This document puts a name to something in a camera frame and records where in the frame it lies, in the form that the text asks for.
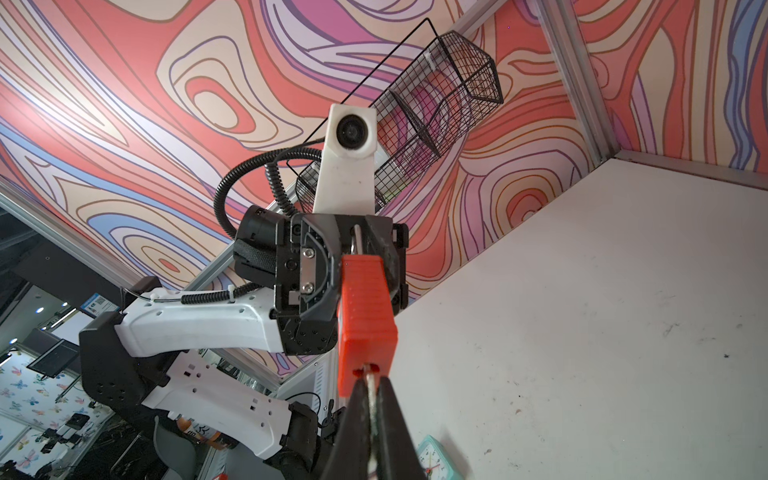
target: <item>red item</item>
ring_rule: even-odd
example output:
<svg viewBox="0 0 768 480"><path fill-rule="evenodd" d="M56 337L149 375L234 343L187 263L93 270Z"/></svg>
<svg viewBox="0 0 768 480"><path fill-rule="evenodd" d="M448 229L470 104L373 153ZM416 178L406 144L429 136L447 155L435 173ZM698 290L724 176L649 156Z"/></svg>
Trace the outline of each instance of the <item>red item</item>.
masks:
<svg viewBox="0 0 768 480"><path fill-rule="evenodd" d="M397 327L381 257L342 257L339 321L339 396L352 395L366 364L379 372L378 388L379 376L389 375L397 347Z"/></svg>

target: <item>clock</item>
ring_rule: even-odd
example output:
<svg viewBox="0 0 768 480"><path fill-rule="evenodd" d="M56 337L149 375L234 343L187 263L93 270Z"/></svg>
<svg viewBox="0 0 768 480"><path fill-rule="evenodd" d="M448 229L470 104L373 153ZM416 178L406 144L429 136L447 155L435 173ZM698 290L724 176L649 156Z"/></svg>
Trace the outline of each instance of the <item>clock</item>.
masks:
<svg viewBox="0 0 768 480"><path fill-rule="evenodd" d="M464 480L443 450L440 442L427 435L416 450L428 480Z"/></svg>

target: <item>white tabletop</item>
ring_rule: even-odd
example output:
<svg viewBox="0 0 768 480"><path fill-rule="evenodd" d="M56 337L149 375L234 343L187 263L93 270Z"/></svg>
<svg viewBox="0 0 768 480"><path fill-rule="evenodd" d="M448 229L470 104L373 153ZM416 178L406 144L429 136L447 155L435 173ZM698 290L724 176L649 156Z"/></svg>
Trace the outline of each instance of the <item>white tabletop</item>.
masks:
<svg viewBox="0 0 768 480"><path fill-rule="evenodd" d="M768 192L612 160L396 319L466 478L768 478Z"/></svg>

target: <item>clock face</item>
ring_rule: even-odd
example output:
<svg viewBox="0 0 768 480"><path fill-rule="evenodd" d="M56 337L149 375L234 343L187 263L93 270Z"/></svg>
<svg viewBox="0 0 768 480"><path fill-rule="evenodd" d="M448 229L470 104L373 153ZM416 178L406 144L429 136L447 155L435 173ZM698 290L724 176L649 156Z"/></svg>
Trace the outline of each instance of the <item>clock face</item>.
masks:
<svg viewBox="0 0 768 480"><path fill-rule="evenodd" d="M419 453L419 462L422 464L428 480L448 480L450 470L445 464L445 459L440 452L435 450L431 442L427 442L424 449Z"/></svg>

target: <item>black wire mesh basket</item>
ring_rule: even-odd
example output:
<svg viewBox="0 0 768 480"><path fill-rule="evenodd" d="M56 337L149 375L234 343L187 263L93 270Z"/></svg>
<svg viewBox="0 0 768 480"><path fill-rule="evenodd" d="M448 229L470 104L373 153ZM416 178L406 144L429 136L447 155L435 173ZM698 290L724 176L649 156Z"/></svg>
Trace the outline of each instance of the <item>black wire mesh basket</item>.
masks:
<svg viewBox="0 0 768 480"><path fill-rule="evenodd" d="M342 103L425 22L432 27L435 39L371 103L377 111L379 136L376 156L380 166L374 183L376 211L397 197L504 101L493 58L455 31L437 35L426 18ZM298 173L296 195L305 212L312 211L318 174L319 162Z"/></svg>

